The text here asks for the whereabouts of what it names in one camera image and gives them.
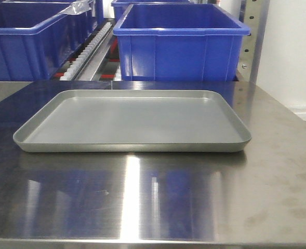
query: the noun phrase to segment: stainless steel countertop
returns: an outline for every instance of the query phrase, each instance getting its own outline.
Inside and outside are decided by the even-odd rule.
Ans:
[[[231,154],[21,151],[13,133],[69,89],[215,90],[252,140]],[[25,246],[306,247],[306,123],[247,82],[34,82],[0,102],[0,248]]]

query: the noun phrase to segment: metal upright post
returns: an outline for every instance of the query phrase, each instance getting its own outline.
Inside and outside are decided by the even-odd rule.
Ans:
[[[255,83],[270,0],[242,0],[240,20],[251,28],[243,38],[238,71],[245,81]]]

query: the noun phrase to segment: bin rim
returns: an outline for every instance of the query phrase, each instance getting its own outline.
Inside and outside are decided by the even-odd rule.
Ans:
[[[167,3],[168,5],[178,5],[178,3]],[[211,35],[249,35],[250,28],[239,20],[235,19],[231,14],[226,12],[219,6],[214,4],[193,4],[196,5],[212,5],[214,8],[218,9],[220,12],[225,14],[229,19],[231,19],[238,27],[237,28],[122,28],[124,21],[126,20],[128,14],[136,4],[131,4],[125,10],[121,18],[118,20],[117,24],[113,29],[113,33],[116,36],[211,36]]]
[[[189,0],[182,0],[182,2],[175,2],[170,0],[169,2],[162,2],[159,0],[151,1],[151,2],[145,2],[144,0],[135,2],[134,0],[128,0],[127,2],[119,2],[119,0],[113,0],[111,2],[112,7],[126,7],[130,4],[194,4],[193,2]]]
[[[0,4],[12,4],[15,2],[0,2]],[[40,3],[40,2],[20,2],[20,3]],[[46,4],[68,4],[70,5],[70,3],[51,3],[51,2],[47,2]],[[49,17],[48,19],[38,23],[37,25],[33,26],[33,27],[0,27],[0,35],[36,35],[38,33],[40,33],[41,31],[47,29],[48,27],[50,27],[51,25],[53,25],[54,23],[58,22],[59,20],[65,18],[67,16],[67,14],[61,14],[61,13],[57,13],[55,15],[53,15],[52,17]]]

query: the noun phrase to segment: metal tray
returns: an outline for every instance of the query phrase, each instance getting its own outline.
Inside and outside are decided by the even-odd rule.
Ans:
[[[28,152],[240,151],[251,134],[221,95],[198,90],[69,90],[13,135]]]

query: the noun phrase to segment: blue plastic bin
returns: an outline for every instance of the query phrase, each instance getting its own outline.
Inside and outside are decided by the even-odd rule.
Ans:
[[[146,4],[113,31],[123,80],[229,81],[250,29],[212,4]]]
[[[39,3],[72,3],[76,0],[7,0],[7,2],[39,2]],[[91,33],[94,29],[100,26],[103,21],[103,2],[102,0],[88,0],[91,11],[86,12],[87,21],[82,16],[82,22],[87,22],[88,32]]]
[[[0,3],[0,81],[49,79],[87,38],[65,3]]]
[[[111,6],[113,7],[113,11],[115,13],[115,19],[118,21],[127,7],[130,4],[161,4],[161,3],[186,3],[190,4],[189,0],[114,0],[111,2]]]

